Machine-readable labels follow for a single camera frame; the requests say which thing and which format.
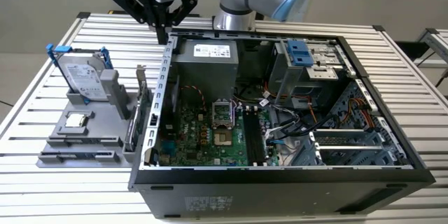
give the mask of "gray floor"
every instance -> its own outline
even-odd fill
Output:
[[[16,103],[46,60],[47,55],[0,53],[2,101],[12,104]],[[11,107],[0,103],[0,122],[10,110]]]

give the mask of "wire bundle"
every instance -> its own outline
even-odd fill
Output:
[[[270,95],[276,98],[276,94],[271,93],[270,92],[270,89],[268,89],[268,82],[264,82],[264,90],[270,93]],[[300,96],[300,95],[292,95],[292,97],[295,98],[306,98],[308,99],[308,108],[310,108],[310,112],[311,112],[311,115],[314,116],[314,120],[315,120],[315,123],[318,123],[318,119],[316,119],[316,116],[315,116],[315,111],[314,111],[314,108],[312,108],[312,99],[311,99],[311,96],[307,95],[307,96]]]
[[[355,102],[358,104],[358,107],[359,107],[359,109],[362,111],[366,123],[370,126],[370,128],[375,127],[375,123],[374,123],[372,117],[371,117],[367,109],[362,109],[362,106],[367,105],[366,101],[362,98],[351,98],[348,100],[347,114],[346,114],[346,117],[344,117],[342,123],[346,123],[348,121],[348,119],[351,118],[350,116],[352,115],[352,102]]]
[[[195,89],[198,91],[199,95],[202,96],[202,100],[203,100],[203,109],[204,109],[204,111],[207,111],[203,91],[196,86],[183,86],[182,89],[184,89],[184,88]]]

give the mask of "red wire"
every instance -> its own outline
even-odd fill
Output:
[[[203,109],[204,109],[204,111],[207,111],[207,108],[206,108],[206,99],[204,99],[204,94],[203,94],[202,90],[196,86],[183,86],[182,89],[184,89],[184,88],[190,88],[190,89],[198,90],[198,93],[200,94],[202,100],[203,100]]]

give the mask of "wall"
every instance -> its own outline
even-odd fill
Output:
[[[200,0],[194,13],[212,16],[219,0]],[[80,11],[119,9],[112,0],[0,0],[0,52],[43,52]],[[395,39],[426,27],[448,28],[448,0],[312,0],[306,22],[382,24]]]
[[[396,40],[415,40],[427,27],[448,28],[448,0],[312,0],[304,21],[383,25]]]
[[[211,16],[219,0],[200,0],[195,13]],[[58,43],[79,12],[120,9],[112,0],[0,0],[0,52],[44,52]]]

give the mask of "sticker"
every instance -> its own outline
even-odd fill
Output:
[[[268,92],[268,90],[266,90],[266,92],[263,93],[263,97],[268,98],[271,96],[271,93]]]
[[[234,196],[186,197],[187,211],[228,211]]]
[[[195,45],[195,57],[231,58],[231,46],[228,45]]]
[[[91,100],[107,99],[96,69],[88,64],[66,64],[68,76],[79,93]]]
[[[260,102],[262,107],[267,106],[270,101],[267,99],[263,99]]]

